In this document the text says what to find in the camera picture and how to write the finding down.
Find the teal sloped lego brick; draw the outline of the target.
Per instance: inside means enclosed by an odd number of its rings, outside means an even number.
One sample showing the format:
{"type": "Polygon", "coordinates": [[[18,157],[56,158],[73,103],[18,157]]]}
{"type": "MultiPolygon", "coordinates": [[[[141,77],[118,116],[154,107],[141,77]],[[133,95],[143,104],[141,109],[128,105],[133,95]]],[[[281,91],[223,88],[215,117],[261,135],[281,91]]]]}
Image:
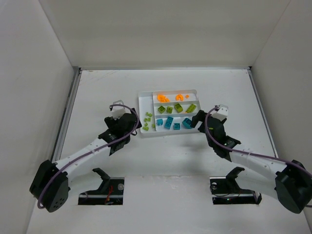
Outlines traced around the teal sloped lego brick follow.
{"type": "Polygon", "coordinates": [[[185,118],[182,122],[182,125],[184,126],[184,128],[186,129],[192,129],[192,120],[189,118],[185,118]]]}

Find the orange u-curve lego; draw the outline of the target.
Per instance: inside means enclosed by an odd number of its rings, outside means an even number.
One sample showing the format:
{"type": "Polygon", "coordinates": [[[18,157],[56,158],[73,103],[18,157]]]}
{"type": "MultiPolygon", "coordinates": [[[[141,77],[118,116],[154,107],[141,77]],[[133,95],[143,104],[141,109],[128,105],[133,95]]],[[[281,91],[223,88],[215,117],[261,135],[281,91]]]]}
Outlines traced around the orange u-curve lego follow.
{"type": "Polygon", "coordinates": [[[184,101],[184,96],[182,94],[178,94],[175,97],[176,101],[184,101]]]}

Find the long teal lego brick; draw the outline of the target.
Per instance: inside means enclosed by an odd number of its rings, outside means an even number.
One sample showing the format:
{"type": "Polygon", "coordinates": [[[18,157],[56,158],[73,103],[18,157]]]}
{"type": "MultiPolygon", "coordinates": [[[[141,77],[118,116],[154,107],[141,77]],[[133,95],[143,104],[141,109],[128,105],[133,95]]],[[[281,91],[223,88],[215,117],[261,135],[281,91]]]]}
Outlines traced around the long teal lego brick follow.
{"type": "Polygon", "coordinates": [[[172,125],[172,122],[173,122],[173,118],[172,117],[167,117],[167,120],[166,120],[166,123],[164,125],[164,128],[165,129],[170,129],[170,127],[172,125]]]}

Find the teal curved lego brick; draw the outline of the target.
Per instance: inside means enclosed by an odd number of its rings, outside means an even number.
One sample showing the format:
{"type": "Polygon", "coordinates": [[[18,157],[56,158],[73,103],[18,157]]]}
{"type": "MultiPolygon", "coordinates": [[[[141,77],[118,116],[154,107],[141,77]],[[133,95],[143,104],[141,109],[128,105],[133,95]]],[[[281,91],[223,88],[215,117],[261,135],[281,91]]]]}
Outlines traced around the teal curved lego brick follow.
{"type": "Polygon", "coordinates": [[[163,119],[157,119],[156,124],[157,124],[157,126],[163,125],[163,119]]]}

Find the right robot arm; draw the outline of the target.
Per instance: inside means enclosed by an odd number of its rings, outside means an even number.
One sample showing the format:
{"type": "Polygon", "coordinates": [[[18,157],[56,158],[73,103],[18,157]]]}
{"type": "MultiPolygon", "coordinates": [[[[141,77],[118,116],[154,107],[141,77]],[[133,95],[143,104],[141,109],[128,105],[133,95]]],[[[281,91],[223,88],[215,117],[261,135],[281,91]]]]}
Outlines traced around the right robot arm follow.
{"type": "Polygon", "coordinates": [[[224,130],[228,109],[215,106],[209,112],[199,110],[192,117],[191,127],[206,135],[208,145],[222,159],[238,166],[225,176],[231,193],[250,190],[266,194],[288,211],[299,214],[312,199],[312,175],[296,160],[253,153],[224,130]]]}

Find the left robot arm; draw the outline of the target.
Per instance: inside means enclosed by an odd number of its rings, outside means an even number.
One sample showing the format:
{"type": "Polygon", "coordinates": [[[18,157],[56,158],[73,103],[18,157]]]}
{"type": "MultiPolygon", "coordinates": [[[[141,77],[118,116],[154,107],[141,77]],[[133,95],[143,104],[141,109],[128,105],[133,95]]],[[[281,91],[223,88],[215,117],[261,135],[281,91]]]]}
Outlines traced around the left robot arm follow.
{"type": "Polygon", "coordinates": [[[30,186],[37,206],[52,213],[61,208],[72,195],[79,205],[123,204],[124,178],[110,177],[103,162],[130,142],[141,123],[135,112],[119,119],[107,117],[108,129],[93,142],[71,156],[40,164],[30,186]]]}

